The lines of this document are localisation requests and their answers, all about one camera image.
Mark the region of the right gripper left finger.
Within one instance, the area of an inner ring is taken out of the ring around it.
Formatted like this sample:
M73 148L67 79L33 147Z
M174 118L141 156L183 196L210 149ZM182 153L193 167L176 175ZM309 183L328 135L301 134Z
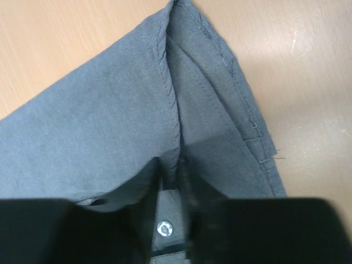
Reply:
M1 200L1 263L149 263L161 175L153 158L88 205Z

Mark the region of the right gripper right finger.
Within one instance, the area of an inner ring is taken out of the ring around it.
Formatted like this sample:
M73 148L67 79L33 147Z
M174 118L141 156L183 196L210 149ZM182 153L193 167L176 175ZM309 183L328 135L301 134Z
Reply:
M351 241L325 199L230 199L187 159L178 181L191 263L351 263Z

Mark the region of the grey long sleeve shirt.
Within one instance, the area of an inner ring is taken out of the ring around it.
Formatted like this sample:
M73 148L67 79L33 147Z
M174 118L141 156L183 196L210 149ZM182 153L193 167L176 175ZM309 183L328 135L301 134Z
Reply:
M1 197L86 205L159 157L152 263L186 263L182 155L230 198L285 197L276 148L240 65L190 1L133 31L1 121Z

